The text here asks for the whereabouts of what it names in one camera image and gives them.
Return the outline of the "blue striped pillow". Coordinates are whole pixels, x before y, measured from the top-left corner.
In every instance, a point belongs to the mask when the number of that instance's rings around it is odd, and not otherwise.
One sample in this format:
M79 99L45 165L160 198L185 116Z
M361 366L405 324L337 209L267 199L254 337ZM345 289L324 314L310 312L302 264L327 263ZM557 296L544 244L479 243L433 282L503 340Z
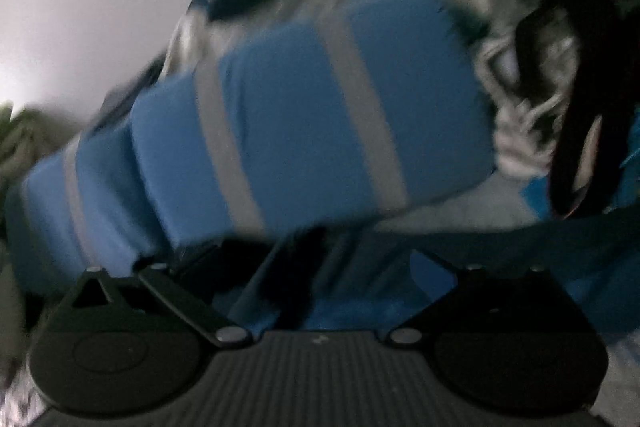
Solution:
M494 169L442 0L355 0L208 54L137 99L131 134L174 248L392 215Z
M6 231L18 287L40 296L66 293L90 267L128 277L140 259L169 251L129 124L39 161L6 196Z

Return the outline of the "left blue striped pillow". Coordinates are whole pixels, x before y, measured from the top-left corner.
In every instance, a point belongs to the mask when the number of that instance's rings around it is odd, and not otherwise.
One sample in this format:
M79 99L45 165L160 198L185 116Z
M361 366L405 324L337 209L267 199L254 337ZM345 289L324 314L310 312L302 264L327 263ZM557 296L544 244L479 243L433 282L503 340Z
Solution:
M39 161L6 196L6 231L18 287L40 296L66 293L90 267L128 277L140 259L169 251L129 124Z

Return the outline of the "right blue striped pillow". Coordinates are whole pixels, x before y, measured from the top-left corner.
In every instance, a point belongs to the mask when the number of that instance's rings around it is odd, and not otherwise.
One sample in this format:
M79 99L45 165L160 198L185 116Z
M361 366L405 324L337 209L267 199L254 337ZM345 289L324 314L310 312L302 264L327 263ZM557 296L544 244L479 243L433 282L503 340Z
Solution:
M355 0L208 54L137 99L131 134L174 248L392 215L494 169L442 0Z

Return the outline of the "grey quilted bedspread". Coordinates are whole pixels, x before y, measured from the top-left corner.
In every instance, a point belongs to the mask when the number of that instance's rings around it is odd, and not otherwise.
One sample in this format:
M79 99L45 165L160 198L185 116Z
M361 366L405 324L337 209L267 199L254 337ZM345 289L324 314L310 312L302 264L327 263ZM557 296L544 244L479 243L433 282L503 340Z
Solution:
M509 231L540 221L522 191L523 181L494 172L472 190L385 219L375 230L401 234Z

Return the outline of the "grey white patterned cloth pile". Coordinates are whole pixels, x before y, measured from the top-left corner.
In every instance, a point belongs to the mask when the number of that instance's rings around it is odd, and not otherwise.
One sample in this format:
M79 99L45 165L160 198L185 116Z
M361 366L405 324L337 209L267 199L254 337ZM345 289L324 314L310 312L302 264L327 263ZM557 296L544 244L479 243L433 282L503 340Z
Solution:
M516 64L513 32L483 39L474 56L476 78L495 109L496 166L503 176L526 181L550 171L578 66L578 43L570 30L546 27L540 36L541 57L532 66L541 73L533 81L542 90L539 101L522 92L526 70Z

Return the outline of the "green knitted blanket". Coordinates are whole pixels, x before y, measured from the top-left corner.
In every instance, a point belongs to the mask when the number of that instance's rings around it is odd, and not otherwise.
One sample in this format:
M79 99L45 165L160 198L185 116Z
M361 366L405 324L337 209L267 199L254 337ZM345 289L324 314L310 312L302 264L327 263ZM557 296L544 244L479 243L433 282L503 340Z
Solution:
M1 205L38 161L66 143L70 132L38 108L1 104Z

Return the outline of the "black garment pile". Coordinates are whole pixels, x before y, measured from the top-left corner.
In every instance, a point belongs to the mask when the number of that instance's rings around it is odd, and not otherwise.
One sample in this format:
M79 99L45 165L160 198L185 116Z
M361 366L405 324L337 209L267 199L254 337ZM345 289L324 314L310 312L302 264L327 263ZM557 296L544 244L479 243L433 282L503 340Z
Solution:
M534 43L557 12L577 40L577 69L548 174L552 216L597 215L612 204L639 106L639 0L541 0L518 24L518 69L541 75Z

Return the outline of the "blue fleece jacket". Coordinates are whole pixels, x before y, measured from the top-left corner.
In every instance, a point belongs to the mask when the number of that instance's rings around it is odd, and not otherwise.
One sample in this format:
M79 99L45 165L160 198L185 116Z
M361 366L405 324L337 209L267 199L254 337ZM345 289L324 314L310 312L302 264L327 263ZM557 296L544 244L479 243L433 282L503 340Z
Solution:
M223 239L182 254L175 277L254 334L266 329L387 332L429 305L431 256L463 270L542 265L607 343L639 330L639 209L495 232L401 234L315 228L274 243Z

